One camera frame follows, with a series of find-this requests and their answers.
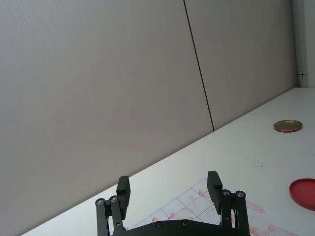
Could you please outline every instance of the table surface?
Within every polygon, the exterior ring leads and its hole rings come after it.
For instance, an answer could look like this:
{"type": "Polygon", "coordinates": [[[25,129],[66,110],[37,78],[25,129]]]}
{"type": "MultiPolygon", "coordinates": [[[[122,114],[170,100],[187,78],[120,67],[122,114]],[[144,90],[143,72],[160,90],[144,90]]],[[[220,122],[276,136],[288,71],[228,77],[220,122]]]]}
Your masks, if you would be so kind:
{"type": "MultiPolygon", "coordinates": [[[[130,177],[125,225],[134,225],[186,189],[217,171],[223,186],[277,213],[288,224],[315,231],[315,211],[297,205],[289,185],[315,178],[315,89],[294,88],[225,127],[130,177]],[[273,124],[296,119],[303,129],[280,133],[273,124]]],[[[116,185],[47,221],[24,236],[96,236],[97,198],[116,185]]]]}

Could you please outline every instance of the red lid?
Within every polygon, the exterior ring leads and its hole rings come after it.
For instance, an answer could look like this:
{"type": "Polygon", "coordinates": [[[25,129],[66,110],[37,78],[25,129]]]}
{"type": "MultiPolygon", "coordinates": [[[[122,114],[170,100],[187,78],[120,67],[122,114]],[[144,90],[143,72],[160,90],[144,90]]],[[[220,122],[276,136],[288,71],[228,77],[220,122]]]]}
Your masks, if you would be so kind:
{"type": "Polygon", "coordinates": [[[301,178],[290,184],[290,196],[300,206],[315,210],[315,179],[301,178]]]}

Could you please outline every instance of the paper sheet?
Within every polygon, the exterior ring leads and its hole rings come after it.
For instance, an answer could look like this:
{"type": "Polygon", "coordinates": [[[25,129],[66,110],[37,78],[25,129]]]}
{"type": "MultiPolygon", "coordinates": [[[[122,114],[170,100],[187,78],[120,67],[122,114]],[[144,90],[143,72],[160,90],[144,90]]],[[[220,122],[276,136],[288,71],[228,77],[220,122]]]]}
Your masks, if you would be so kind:
{"type": "MultiPolygon", "coordinates": [[[[248,220],[251,236],[310,236],[303,230],[297,229],[285,223],[275,213],[265,209],[263,206],[247,199],[246,201],[248,220]]],[[[132,229],[159,220],[188,219],[211,224],[219,224],[220,216],[210,199],[207,190],[207,180],[203,179],[192,188],[170,201],[161,209],[143,219],[138,224],[126,227],[132,229]]],[[[113,232],[110,221],[110,232],[113,232]]]]}

